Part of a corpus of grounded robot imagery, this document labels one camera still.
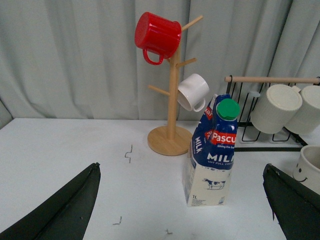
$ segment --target cream cup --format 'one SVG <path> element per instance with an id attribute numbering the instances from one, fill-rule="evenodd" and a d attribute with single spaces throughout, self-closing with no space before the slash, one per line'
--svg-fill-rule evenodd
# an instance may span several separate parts
<path id="1" fill-rule="evenodd" d="M 284 126 L 295 134 L 310 134 L 320 125 L 320 86 L 306 86 L 300 94 L 302 106 Z"/>
<path id="2" fill-rule="evenodd" d="M 300 89 L 276 84 L 267 89 L 259 98 L 250 114 L 255 128 L 266 134 L 276 134 L 302 106 Z"/>

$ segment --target white mug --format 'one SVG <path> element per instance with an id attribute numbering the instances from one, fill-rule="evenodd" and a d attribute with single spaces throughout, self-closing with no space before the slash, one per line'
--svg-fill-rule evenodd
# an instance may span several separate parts
<path id="1" fill-rule="evenodd" d="M 206 105 L 205 96 L 209 93 L 207 82 L 194 73 L 178 86 L 178 103 L 188 111 L 201 111 Z"/>
<path id="2" fill-rule="evenodd" d="M 320 125 L 320 86 L 306 86 L 300 94 L 302 106 L 284 126 L 295 134 L 310 134 Z"/>
<path id="3" fill-rule="evenodd" d="M 275 84 L 259 98 L 250 114 L 253 126 L 266 134 L 276 134 L 295 115 L 302 105 L 300 89 Z"/>
<path id="4" fill-rule="evenodd" d="M 307 145 L 301 148 L 292 176 L 307 188 L 320 194 L 320 146 Z"/>

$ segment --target wooden dowel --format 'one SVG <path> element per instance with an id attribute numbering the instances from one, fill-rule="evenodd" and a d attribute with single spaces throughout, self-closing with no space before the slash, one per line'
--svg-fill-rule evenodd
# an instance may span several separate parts
<path id="1" fill-rule="evenodd" d="M 178 84 L 179 84 L 179 69 L 176 65 L 180 62 L 181 44 L 170 58 L 170 80 L 168 99 L 168 126 L 167 126 L 167 139 L 173 140 L 176 137 L 176 118 L 177 118 L 177 105 L 178 105 Z"/>
<path id="2" fill-rule="evenodd" d="M 167 92 L 167 91 L 165 91 L 165 90 L 162 90 L 162 89 L 160 89 L 160 88 L 158 88 L 158 87 L 156 87 L 156 86 L 148 85 L 148 88 L 151 89 L 151 90 L 154 90 L 154 91 L 156 91 L 156 92 L 158 92 L 158 93 L 161 93 L 161 94 L 170 96 L 170 93 L 169 93 L 169 92 Z"/>
<path id="3" fill-rule="evenodd" d="M 231 82 L 231 76 L 226 76 L 224 81 Z M 303 77 L 255 77 L 255 76 L 233 76 L 233 83 L 297 83 L 297 84 L 319 84 L 320 78 Z"/>
<path id="4" fill-rule="evenodd" d="M 175 65 L 176 68 L 181 68 L 183 67 L 184 65 L 187 65 L 187 64 L 191 64 L 191 63 L 194 63 L 195 61 L 197 61 L 197 59 L 194 57 L 194 58 L 191 58 L 187 61 L 183 61 L 183 62 L 179 62 Z"/>
<path id="5" fill-rule="evenodd" d="M 181 28 L 181 30 L 182 31 L 187 30 L 188 28 L 190 28 L 192 25 L 196 24 L 197 22 L 199 22 L 203 18 L 204 18 L 204 16 L 202 16 L 202 15 L 198 16 L 196 19 L 194 19 L 193 21 L 189 22 L 187 25 L 183 26 Z"/>

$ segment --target round wooden base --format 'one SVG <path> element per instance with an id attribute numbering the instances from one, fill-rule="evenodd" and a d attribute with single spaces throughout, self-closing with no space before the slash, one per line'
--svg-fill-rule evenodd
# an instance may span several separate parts
<path id="1" fill-rule="evenodd" d="M 148 135 L 149 147 L 158 154 L 178 156 L 188 152 L 192 134 L 179 126 L 175 127 L 175 138 L 167 138 L 167 126 L 153 129 Z"/>

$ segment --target wooden pole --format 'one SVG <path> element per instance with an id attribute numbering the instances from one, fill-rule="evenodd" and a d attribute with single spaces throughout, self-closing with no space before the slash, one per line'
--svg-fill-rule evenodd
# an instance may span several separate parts
<path id="1" fill-rule="evenodd" d="M 167 138 L 173 140 L 176 135 L 176 118 L 177 118 L 177 101 L 178 101 L 178 84 L 181 45 L 170 58 L 170 80 L 169 80 L 169 102 L 168 102 L 168 128 Z"/>
<path id="2" fill-rule="evenodd" d="M 261 77 L 261 76 L 226 76 L 224 81 L 229 83 L 297 83 L 297 84 L 319 84 L 320 78 L 303 77 Z"/>

